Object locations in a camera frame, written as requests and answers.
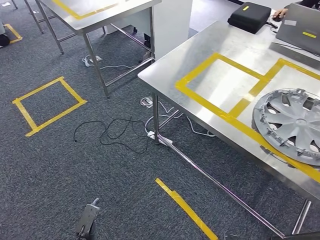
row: yellow tape square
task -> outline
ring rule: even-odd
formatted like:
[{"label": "yellow tape square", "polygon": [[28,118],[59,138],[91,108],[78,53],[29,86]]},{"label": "yellow tape square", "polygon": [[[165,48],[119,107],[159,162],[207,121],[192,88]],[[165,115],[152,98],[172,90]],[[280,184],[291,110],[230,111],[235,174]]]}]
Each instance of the yellow tape square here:
[{"label": "yellow tape square", "polygon": [[16,39],[11,40],[10,44],[14,44],[14,43],[17,43],[17,42],[23,40],[23,37],[20,36],[17,31],[14,30],[14,28],[13,28],[11,25],[7,23],[7,24],[5,24],[5,27],[7,27],[8,29],[9,29],[11,33],[13,33],[16,37]]},{"label": "yellow tape square", "polygon": [[[22,100],[23,99],[26,99],[29,96],[36,94],[39,91],[44,90],[45,88],[48,88],[49,86],[51,86],[53,84],[57,83],[57,82],[60,82],[63,87],[65,87],[68,92],[69,92],[71,95],[72,95],[75,99],[76,99],[78,101],[77,104],[73,105],[70,108],[68,108],[65,111],[63,111],[57,116],[54,116],[51,119],[49,119],[45,123],[42,123],[39,126],[37,126],[35,121],[32,120],[32,118],[26,110],[26,108],[21,103]],[[28,124],[31,127],[32,131],[26,134],[26,137],[31,137],[35,133],[38,133],[38,131],[47,127],[48,125],[50,125],[51,123],[54,123],[57,120],[59,120],[65,115],[67,115],[73,110],[75,110],[82,105],[85,104],[87,101],[82,99],[82,97],[80,97],[79,95],[78,95],[75,90],[73,90],[72,87],[70,87],[68,83],[66,83],[64,78],[63,76],[60,76],[59,78],[54,79],[53,81],[48,82],[47,84],[45,84],[43,86],[38,87],[37,89],[35,89],[33,91],[29,92],[26,95],[21,96],[21,97],[18,97],[14,99],[14,101],[12,101],[13,104],[17,105],[17,107],[22,113],[22,115],[26,120],[26,122],[28,122]]]},{"label": "yellow tape square", "polygon": [[[248,93],[248,96],[244,96],[242,100],[237,103],[235,107],[233,107],[229,113],[225,112],[217,106],[215,106],[211,103],[210,101],[208,101],[207,99],[205,99],[202,96],[200,96],[197,94],[196,92],[194,92],[187,87],[188,83],[194,80],[195,77],[205,71],[205,69],[207,69],[208,67],[209,67],[210,65],[216,61],[217,59],[224,61],[226,63],[230,64],[235,68],[238,68],[242,71],[245,71],[248,74],[250,74],[251,76],[259,79],[259,81],[256,85],[254,85],[253,88],[251,88]],[[242,111],[244,111],[251,102],[251,100],[254,99],[258,94],[260,94],[264,87],[266,87],[268,83],[269,83],[272,78],[274,78],[277,73],[278,73],[284,66],[288,66],[290,68],[296,69],[301,73],[320,81],[320,75],[315,74],[314,72],[312,72],[312,71],[309,71],[309,70],[307,70],[307,69],[294,64],[292,62],[282,59],[282,58],[279,58],[275,65],[270,68],[267,73],[266,73],[265,75],[262,75],[262,74],[253,71],[251,69],[247,68],[245,66],[241,65],[239,63],[232,61],[229,58],[215,52],[212,54],[211,56],[207,58],[206,60],[202,62],[198,66],[195,67],[195,69],[192,70],[191,72],[188,73],[187,75],[183,77],[180,80],[178,80],[177,82],[176,82],[175,87],[177,90],[194,101],[198,102],[198,104],[213,112],[214,114],[226,121],[226,123],[231,124],[232,126],[239,131],[242,131],[242,133],[257,142],[258,144],[272,153],[278,155],[282,158],[283,160],[288,162],[288,164],[291,164],[297,169],[299,169],[309,176],[310,178],[312,178],[315,181],[320,183],[320,172],[317,171],[316,169],[308,164],[294,160],[282,152],[279,152],[273,148],[272,146],[271,146],[267,141],[266,141],[260,133],[254,131],[251,127],[249,127],[237,119],[237,117],[238,117]]]}]

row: computer mouse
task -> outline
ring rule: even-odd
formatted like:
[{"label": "computer mouse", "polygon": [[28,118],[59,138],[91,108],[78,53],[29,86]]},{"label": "computer mouse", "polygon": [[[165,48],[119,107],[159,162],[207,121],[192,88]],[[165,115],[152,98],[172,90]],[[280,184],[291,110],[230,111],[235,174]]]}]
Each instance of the computer mouse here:
[{"label": "computer mouse", "polygon": [[278,14],[278,15],[273,17],[272,20],[275,21],[275,22],[281,22],[282,20],[282,18],[280,17],[280,14]]}]

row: black case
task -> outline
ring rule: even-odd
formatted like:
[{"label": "black case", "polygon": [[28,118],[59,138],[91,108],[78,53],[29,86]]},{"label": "black case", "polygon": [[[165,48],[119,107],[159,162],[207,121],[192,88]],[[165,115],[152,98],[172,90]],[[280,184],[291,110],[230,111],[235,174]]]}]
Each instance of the black case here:
[{"label": "black case", "polygon": [[265,25],[270,16],[271,8],[252,2],[245,2],[233,12],[228,23],[249,33],[255,34]]}]

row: silver hubcap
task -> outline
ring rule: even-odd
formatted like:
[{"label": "silver hubcap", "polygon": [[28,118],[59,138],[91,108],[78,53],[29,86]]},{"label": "silver hubcap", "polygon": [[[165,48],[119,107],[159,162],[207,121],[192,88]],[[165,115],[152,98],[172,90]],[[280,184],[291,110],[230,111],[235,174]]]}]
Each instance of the silver hubcap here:
[{"label": "silver hubcap", "polygon": [[288,157],[320,166],[320,100],[303,89],[282,89],[260,99],[253,112],[257,130]]}]

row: metal bracket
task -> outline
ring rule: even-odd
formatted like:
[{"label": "metal bracket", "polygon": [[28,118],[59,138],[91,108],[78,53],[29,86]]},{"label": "metal bracket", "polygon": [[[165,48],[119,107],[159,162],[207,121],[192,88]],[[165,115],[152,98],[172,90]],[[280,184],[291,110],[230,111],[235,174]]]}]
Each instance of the metal bracket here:
[{"label": "metal bracket", "polygon": [[78,239],[91,240],[93,238],[93,229],[94,228],[93,226],[95,224],[95,220],[100,210],[100,207],[95,206],[98,200],[99,198],[97,198],[93,203],[85,206],[75,229]]}]

